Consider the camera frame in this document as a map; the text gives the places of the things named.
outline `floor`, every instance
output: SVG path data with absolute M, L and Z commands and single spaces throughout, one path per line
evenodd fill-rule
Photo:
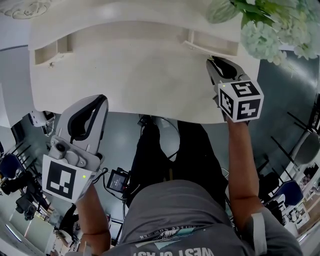
M 263 170 L 264 173 L 269 172 L 271 167 L 282 173 L 281 165 L 285 166 L 289 162 L 270 136 L 274 136 L 289 152 L 303 131 L 294 125 L 294 121 L 287 115 L 287 111 L 307 123 L 317 92 L 319 59 L 306 61 L 303 58 L 298 59 L 292 52 L 288 52 L 288 60 L 291 65 L 290 69 L 262 61 L 259 70 L 258 83 L 264 93 L 264 105 L 260 119 L 252 121 L 249 124 L 249 129 L 256 166 L 258 167 L 264 161 L 265 155 L 268 155 L 270 159 L 270 163 Z M 138 121 L 137 114 L 116 112 L 108 114 L 104 137 L 99 148 L 99 151 L 105 156 L 102 168 L 107 167 L 111 170 L 121 167 L 125 171 L 131 169 L 140 137 Z M 177 126 L 177 121 L 170 121 Z M 167 156 L 170 156 L 179 148 L 179 135 L 166 120 L 158 118 L 157 122 L 160 128 L 162 150 Z M 33 154 L 39 157 L 38 170 L 40 170 L 42 155 L 48 153 L 46 142 L 50 140 L 42 134 L 40 128 L 31 126 L 26 117 L 21 121 L 21 124 L 26 134 L 26 140 L 32 144 Z M 225 123 L 207 124 L 203 127 L 208 133 L 221 167 L 228 169 L 227 125 Z M 95 187 L 105 212 L 111 214 L 113 219 L 122 220 L 122 202 L 103 189 L 102 179 Z M 70 207 L 70 203 L 55 197 L 52 198 L 52 205 L 61 215 L 64 215 Z

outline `cluttered table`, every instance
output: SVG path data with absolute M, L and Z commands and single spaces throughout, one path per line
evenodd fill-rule
M 260 61 L 239 43 L 242 15 L 210 24 L 210 2 L 68 0 L 50 8 L 31 23 L 35 108 L 62 113 L 104 94 L 112 112 L 222 123 L 207 58 L 230 59 L 252 80 Z

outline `shirt sleeve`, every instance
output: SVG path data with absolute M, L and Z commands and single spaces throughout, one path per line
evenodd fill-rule
M 297 239 L 283 227 L 267 208 L 252 214 L 242 238 L 255 251 L 255 255 L 302 256 Z

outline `gray t-shirt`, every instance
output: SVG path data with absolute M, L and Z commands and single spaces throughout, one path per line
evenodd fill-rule
M 119 245 L 103 256 L 301 256 L 297 240 L 263 208 L 241 240 L 201 186 L 172 180 L 144 188 L 131 203 Z

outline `person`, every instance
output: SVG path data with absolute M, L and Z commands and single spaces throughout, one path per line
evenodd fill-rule
M 228 119 L 227 126 L 228 182 L 200 124 L 178 121 L 180 147 L 172 162 L 161 150 L 158 127 L 147 121 L 125 193 L 129 210 L 119 244 L 110 249 L 108 221 L 91 185 L 76 204 L 84 233 L 79 251 L 103 256 L 302 255 L 295 237 L 258 198 L 247 124 Z M 238 234 L 225 212 L 227 184 Z

